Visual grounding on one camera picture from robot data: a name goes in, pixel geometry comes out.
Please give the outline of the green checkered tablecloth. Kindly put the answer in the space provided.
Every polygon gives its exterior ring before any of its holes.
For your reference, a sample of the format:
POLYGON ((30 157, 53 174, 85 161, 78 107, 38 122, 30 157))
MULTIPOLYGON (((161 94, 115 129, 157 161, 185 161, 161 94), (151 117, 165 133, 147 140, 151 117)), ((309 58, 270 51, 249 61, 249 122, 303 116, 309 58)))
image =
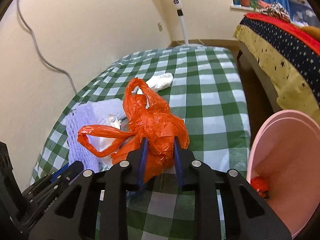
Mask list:
MULTIPOLYGON (((171 73, 172 85, 160 91, 173 115, 183 119, 191 150, 212 169, 246 174, 250 125, 245 94, 231 52, 220 47, 146 50, 127 55, 80 90, 60 115, 31 175, 32 181, 68 162, 66 115, 79 104, 122 99, 130 80, 171 73)), ((129 239, 192 239, 193 192, 178 188, 175 170, 149 181, 127 200, 129 239)))

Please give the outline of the clear plastic storage box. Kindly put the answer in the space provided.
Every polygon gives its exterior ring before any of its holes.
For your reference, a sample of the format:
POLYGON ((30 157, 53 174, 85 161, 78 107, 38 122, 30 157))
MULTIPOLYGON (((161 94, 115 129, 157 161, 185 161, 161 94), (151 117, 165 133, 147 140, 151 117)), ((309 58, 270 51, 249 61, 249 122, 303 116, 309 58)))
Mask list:
POLYGON ((309 6, 293 1, 289 1, 289 6, 293 22, 298 22, 303 26, 309 25, 319 28, 319 19, 309 6))

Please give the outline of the crumpled white tissue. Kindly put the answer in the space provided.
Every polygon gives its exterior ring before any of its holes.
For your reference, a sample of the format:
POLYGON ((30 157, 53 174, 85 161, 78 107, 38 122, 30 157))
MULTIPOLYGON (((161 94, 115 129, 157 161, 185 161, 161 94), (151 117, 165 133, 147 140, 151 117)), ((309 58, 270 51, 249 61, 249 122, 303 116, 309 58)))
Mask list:
POLYGON ((146 81, 146 84, 151 90, 157 93, 160 90, 169 88, 173 82, 173 78, 174 77, 171 73, 154 75, 148 81, 146 81))

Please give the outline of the star patterned bed skirt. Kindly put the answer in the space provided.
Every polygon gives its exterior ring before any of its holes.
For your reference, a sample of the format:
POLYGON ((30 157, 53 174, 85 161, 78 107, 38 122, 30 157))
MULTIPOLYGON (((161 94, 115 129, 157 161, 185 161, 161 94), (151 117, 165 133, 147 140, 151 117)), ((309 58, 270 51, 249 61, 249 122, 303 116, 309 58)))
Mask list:
POLYGON ((319 56, 284 30, 245 17, 234 37, 254 58, 274 111, 294 109, 319 122, 319 56))

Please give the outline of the pink trash bin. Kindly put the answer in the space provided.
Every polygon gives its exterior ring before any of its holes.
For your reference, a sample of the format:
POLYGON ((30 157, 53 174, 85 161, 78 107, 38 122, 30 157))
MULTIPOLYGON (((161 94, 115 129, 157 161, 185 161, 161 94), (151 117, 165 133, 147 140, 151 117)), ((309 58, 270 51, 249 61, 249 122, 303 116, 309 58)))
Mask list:
POLYGON ((269 117, 249 153, 246 179, 257 176, 270 187, 268 205, 296 238, 319 205, 319 125, 295 110, 269 117))

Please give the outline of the orange plastic bag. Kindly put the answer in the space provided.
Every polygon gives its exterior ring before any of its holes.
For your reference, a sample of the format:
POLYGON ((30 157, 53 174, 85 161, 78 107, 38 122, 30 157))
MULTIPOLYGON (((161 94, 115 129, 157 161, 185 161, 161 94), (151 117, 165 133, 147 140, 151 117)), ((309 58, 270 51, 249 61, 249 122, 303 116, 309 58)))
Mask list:
POLYGON ((134 78, 128 83, 123 109, 129 121, 129 130, 104 130, 114 137, 114 142, 106 151, 116 149, 111 159, 113 164, 117 164, 126 160, 129 152, 139 149, 143 138, 146 138, 148 158, 144 181, 147 182, 174 165, 174 139, 178 138, 180 145, 187 148, 188 131, 184 121, 171 114, 169 104, 142 79, 134 78))

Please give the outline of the pink folded clothing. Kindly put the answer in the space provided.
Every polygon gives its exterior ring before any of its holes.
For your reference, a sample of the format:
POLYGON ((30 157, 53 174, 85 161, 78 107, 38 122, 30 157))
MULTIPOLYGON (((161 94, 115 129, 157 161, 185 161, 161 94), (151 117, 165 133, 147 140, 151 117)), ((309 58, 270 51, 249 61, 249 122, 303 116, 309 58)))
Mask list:
POLYGON ((261 9, 266 9, 269 6, 271 6, 270 3, 264 2, 262 0, 258 1, 258 7, 261 8, 261 9))

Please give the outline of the red shiny wrapper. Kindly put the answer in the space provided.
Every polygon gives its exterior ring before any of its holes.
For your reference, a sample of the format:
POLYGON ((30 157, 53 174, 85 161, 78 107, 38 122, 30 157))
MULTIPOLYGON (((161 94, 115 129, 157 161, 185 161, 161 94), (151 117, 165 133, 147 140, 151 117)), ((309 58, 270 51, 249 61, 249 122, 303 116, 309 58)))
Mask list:
POLYGON ((263 199, 268 199, 269 198, 269 184, 268 182, 262 177, 262 176, 257 176, 251 179, 250 181, 251 186, 255 190, 257 194, 263 199))

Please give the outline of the red rose blanket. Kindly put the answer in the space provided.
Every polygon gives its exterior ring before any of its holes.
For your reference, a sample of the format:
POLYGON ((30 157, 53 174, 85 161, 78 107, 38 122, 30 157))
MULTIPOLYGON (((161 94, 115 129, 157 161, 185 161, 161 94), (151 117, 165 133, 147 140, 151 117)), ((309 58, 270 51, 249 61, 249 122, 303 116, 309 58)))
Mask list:
POLYGON ((311 35, 307 34, 306 32, 302 31, 300 28, 295 27, 293 24, 286 23, 277 18, 255 13, 255 12, 247 13, 244 15, 244 17, 250 20, 257 20, 259 22, 269 23, 271 25, 278 27, 281 30, 284 30, 285 33, 291 34, 295 38, 302 41, 307 47, 312 49, 319 56, 319 53, 320 53, 319 41, 317 41, 315 38, 313 38, 311 35))

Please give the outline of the orange-brown pillow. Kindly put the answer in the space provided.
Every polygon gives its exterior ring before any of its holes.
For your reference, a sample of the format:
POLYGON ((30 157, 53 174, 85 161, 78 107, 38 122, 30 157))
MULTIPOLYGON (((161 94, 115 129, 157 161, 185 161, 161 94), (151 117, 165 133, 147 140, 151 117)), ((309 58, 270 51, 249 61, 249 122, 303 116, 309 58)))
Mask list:
POLYGON ((314 26, 304 26, 301 28, 302 31, 316 39, 317 41, 320 41, 320 28, 314 27, 314 26))

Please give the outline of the striped black white clothing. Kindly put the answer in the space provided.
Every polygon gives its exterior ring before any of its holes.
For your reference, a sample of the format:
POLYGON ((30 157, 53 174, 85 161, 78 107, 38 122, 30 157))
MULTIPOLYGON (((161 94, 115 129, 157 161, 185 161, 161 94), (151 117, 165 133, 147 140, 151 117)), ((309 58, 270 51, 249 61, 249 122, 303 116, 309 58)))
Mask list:
POLYGON ((267 7, 266 9, 260 8, 260 13, 277 18, 284 22, 290 23, 291 18, 289 12, 278 2, 270 3, 271 6, 267 7))

